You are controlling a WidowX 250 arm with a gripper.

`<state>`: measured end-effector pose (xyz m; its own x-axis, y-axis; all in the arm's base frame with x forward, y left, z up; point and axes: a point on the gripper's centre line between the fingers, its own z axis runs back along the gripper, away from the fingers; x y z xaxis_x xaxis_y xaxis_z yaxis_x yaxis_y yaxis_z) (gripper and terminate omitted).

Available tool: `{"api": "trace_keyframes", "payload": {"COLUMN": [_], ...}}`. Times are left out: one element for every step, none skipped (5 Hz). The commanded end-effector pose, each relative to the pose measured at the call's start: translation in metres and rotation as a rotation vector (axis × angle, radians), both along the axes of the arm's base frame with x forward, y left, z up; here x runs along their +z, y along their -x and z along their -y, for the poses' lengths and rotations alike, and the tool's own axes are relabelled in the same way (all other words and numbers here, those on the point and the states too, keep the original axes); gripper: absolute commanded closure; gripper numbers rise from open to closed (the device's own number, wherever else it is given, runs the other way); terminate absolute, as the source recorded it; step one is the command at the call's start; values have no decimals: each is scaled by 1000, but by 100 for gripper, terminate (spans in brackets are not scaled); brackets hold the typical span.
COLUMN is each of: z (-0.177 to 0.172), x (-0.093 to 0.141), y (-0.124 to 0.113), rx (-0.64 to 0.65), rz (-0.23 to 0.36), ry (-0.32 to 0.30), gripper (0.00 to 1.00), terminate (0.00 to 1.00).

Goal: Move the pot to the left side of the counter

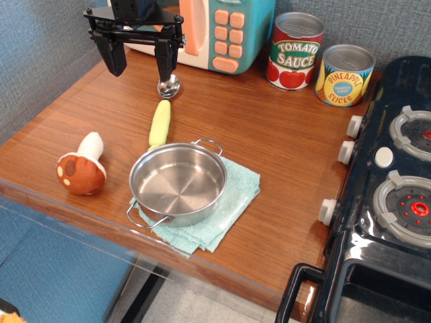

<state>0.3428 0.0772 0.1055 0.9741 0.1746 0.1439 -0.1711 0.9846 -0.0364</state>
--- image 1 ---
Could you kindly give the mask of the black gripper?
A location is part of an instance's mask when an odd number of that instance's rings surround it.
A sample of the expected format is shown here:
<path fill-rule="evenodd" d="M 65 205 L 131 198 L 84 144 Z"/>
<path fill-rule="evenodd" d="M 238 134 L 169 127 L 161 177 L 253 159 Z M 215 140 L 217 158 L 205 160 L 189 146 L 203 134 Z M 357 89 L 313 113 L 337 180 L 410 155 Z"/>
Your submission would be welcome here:
<path fill-rule="evenodd" d="M 111 1 L 108 7 L 87 8 L 91 39 L 111 74 L 127 66 L 122 42 L 154 45 L 160 81 L 176 69 L 178 46 L 185 44 L 184 18 L 162 9 L 157 1 Z"/>

